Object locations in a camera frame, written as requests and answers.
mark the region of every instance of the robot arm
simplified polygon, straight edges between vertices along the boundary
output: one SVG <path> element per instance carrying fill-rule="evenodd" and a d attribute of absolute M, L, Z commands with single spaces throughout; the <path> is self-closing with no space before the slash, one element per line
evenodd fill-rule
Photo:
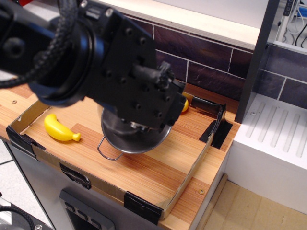
<path fill-rule="evenodd" d="M 0 69 L 22 79 L 50 48 L 59 20 L 47 22 L 0 0 Z M 175 80 L 169 64 L 157 68 L 154 41 L 143 29 L 87 0 L 68 34 L 62 54 L 47 60 L 49 69 L 28 82 L 42 102 L 64 107 L 87 96 L 136 126 L 162 130 L 176 122 L 185 85 Z"/>

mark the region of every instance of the white wall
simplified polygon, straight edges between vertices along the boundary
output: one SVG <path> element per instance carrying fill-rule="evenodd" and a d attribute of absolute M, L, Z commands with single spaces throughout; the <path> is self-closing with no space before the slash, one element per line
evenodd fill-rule
<path fill-rule="evenodd" d="M 155 0 L 168 5 L 260 28 L 269 0 Z"/>

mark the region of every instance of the tile backsplash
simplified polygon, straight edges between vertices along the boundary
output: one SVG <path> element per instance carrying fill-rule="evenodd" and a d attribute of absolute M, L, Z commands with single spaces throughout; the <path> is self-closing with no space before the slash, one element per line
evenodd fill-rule
<path fill-rule="evenodd" d="M 258 93 L 307 109 L 307 55 L 271 45 Z"/>
<path fill-rule="evenodd" d="M 240 100 L 253 51 L 129 17 L 153 36 L 158 64 L 170 63 L 177 79 Z"/>

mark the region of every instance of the cardboard floor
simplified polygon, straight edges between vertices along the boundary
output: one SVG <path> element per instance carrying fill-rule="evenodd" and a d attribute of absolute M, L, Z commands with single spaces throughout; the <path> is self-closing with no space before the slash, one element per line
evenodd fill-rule
<path fill-rule="evenodd" d="M 280 205 L 230 181 L 216 190 L 203 230 L 304 230 L 307 215 Z"/>

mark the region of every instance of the black tape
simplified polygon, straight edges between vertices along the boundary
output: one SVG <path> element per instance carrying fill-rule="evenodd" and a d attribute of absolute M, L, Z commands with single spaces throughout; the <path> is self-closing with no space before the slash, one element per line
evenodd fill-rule
<path fill-rule="evenodd" d="M 82 175 L 81 173 L 70 169 L 68 167 L 66 167 L 63 164 L 59 164 L 62 172 L 67 175 L 72 181 L 77 182 L 78 184 L 81 184 L 84 188 L 86 189 L 90 189 L 92 187 L 91 185 L 91 181 L 84 175 Z"/>
<path fill-rule="evenodd" d="M 124 207 L 155 225 L 158 224 L 163 211 L 160 207 L 147 202 L 131 192 L 125 193 Z"/>
<path fill-rule="evenodd" d="M 225 119 L 226 105 L 221 106 L 221 110 L 217 115 L 217 119 L 213 121 L 203 135 L 200 137 L 202 142 L 207 143 L 208 137 L 211 133 L 214 133 L 213 141 L 211 146 L 220 149 L 223 142 L 225 141 L 229 131 L 231 130 L 232 124 L 228 123 Z"/>
<path fill-rule="evenodd" d="M 39 148 L 45 150 L 46 148 L 39 143 L 37 143 L 35 140 L 33 140 L 31 137 L 29 137 L 26 134 L 20 135 L 17 133 L 11 126 L 8 126 L 6 128 L 6 132 L 9 136 L 9 139 L 12 143 L 12 145 L 19 149 L 20 151 L 26 153 L 30 157 L 33 157 L 36 159 L 36 155 L 33 152 L 32 145 L 38 146 Z"/>

